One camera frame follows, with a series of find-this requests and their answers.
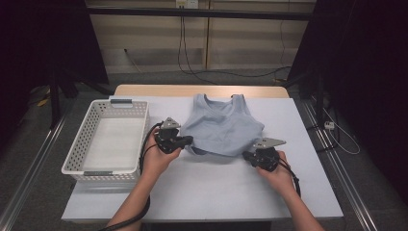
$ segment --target hand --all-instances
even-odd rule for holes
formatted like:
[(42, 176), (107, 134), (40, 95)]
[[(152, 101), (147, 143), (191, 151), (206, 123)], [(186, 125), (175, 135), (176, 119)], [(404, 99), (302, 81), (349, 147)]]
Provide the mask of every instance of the hand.
[(181, 152), (181, 148), (177, 148), (174, 152), (170, 154), (165, 154), (157, 146), (154, 139), (154, 134), (159, 129), (153, 130), (148, 138), (146, 147), (144, 150), (147, 152), (144, 155), (143, 172), (142, 175), (148, 175), (151, 177), (159, 178), (159, 176), (167, 169), (168, 165), (176, 159)]
[[(279, 157), (287, 162), (285, 152), (277, 152)], [(278, 167), (272, 172), (261, 169), (260, 167), (256, 167), (256, 169), (258, 170), (258, 173), (265, 177), (270, 185), (281, 195), (295, 191), (291, 174), (280, 165), (278, 165)]]

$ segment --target plastic basket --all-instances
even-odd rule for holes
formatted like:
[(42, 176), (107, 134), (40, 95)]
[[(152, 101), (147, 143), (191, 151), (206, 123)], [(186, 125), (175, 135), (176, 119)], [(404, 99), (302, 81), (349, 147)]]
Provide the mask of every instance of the plastic basket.
[(148, 131), (148, 103), (94, 100), (75, 137), (62, 173), (77, 181), (135, 182)]

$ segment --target gray floor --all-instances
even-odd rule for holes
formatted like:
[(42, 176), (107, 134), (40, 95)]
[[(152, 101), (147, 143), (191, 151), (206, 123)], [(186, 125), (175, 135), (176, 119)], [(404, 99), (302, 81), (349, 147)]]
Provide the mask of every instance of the gray floor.
[[(235, 70), (240, 74), (261, 74), (270, 70)], [(285, 72), (277, 72), (276, 78), (285, 78)], [(266, 77), (245, 78), (220, 73), (200, 74), (200, 78), (215, 82), (219, 85), (251, 85), (272, 86), (275, 75)], [(111, 74), (111, 85), (114, 89), (119, 84), (209, 84), (194, 76), (183, 74), (180, 71), (158, 72), (158, 73), (129, 73)], [(78, 131), (79, 125), (93, 99), (107, 98), (95, 90), (82, 84), (78, 84), (79, 95), (73, 102), (71, 113), (67, 116), (63, 130), (57, 141), (50, 150), (49, 156), (44, 162), (41, 172), (34, 186), (31, 188), (24, 206), (13, 224), (13, 230), (97, 230), (104, 226), (100, 224), (74, 224), (61, 220), (64, 206), (69, 199), (72, 186), (75, 181), (69, 176), (61, 174), (61, 166), (72, 141)], [(296, 86), (289, 89), (290, 96), (294, 99), (296, 106), (304, 120), (305, 127), (310, 123), (303, 108), (303, 101), (298, 98)], [(44, 90), (38, 90), (32, 95), (32, 102), (42, 98)], [(61, 95), (62, 104), (67, 105), (69, 99)], [(42, 142), (49, 132), (50, 125), (50, 103), (43, 107), (36, 104), (30, 105), (17, 131), (13, 134), (8, 145), (1, 150), (0, 160), (0, 212), (3, 212), (12, 198), (19, 182), (24, 177), (26, 170), (33, 162)], [(347, 128), (345, 121), (340, 117), (340, 124), (352, 134)], [(310, 131), (311, 141), (317, 149), (320, 149), (318, 139), (314, 130)], [(353, 143), (342, 136), (342, 145), (352, 149)], [(340, 148), (336, 149), (344, 163), (351, 180), (363, 201), (368, 206), (375, 224), (379, 230), (408, 230), (408, 209), (401, 202), (389, 182), (382, 176), (378, 169), (372, 164), (370, 154), (362, 147), (359, 155), (349, 155)], [(344, 189), (340, 183), (334, 168), (324, 152), (318, 154), (330, 179), (333, 190), (339, 200), (344, 212), (344, 218), (329, 218), (320, 220), (327, 230), (364, 230), (357, 218), (354, 208), (348, 201)], [(161, 224), (153, 225), (153, 230), (259, 230), (270, 226), (270, 230), (293, 230), (289, 219), (274, 220), (267, 223), (195, 223), (195, 224)]]

